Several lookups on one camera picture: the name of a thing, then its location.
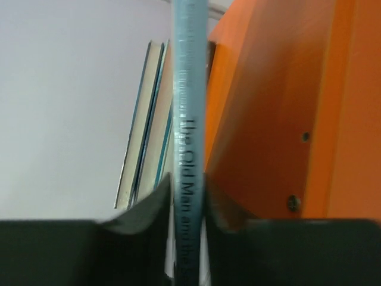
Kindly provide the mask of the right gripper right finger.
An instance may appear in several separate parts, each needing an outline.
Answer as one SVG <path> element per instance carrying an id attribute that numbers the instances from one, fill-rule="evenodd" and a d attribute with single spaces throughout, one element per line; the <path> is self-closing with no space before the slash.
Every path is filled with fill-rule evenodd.
<path id="1" fill-rule="evenodd" d="M 380 223 L 255 219 L 205 180 L 212 285 L 379 285 Z"/>

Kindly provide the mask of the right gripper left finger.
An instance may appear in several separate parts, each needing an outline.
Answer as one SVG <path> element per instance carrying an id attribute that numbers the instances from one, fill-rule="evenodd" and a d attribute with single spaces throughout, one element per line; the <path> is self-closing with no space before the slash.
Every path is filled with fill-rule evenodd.
<path id="1" fill-rule="evenodd" d="M 171 176 L 105 221 L 3 220 L 2 285 L 169 285 Z"/>

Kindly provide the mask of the dark blue Wuthering Heights book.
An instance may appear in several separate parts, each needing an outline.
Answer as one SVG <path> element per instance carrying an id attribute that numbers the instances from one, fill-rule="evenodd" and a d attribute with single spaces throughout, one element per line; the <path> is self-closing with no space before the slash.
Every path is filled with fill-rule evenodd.
<path id="1" fill-rule="evenodd" d="M 145 54 L 145 61 L 140 78 L 138 95 L 133 112 L 126 152 L 118 182 L 115 209 L 129 206 L 138 178 L 140 161 L 144 148 L 146 128 L 154 97 L 154 91 L 161 64 L 163 45 L 150 41 Z"/>

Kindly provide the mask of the teal ocean cover book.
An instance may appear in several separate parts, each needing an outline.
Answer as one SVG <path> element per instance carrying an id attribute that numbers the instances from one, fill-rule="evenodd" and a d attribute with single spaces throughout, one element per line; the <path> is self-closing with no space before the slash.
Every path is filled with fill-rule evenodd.
<path id="1" fill-rule="evenodd" d="M 171 43 L 163 44 L 161 62 L 149 111 L 138 185 L 132 204 L 147 197 L 158 185 L 164 172 L 171 126 L 172 103 Z"/>

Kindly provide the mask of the light blue thin book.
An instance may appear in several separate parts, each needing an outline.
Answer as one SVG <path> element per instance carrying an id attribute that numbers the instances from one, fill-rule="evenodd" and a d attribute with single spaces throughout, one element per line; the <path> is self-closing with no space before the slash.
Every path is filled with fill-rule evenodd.
<path id="1" fill-rule="evenodd" d="M 198 285 L 204 201 L 207 1 L 173 1 L 176 285 Z"/>

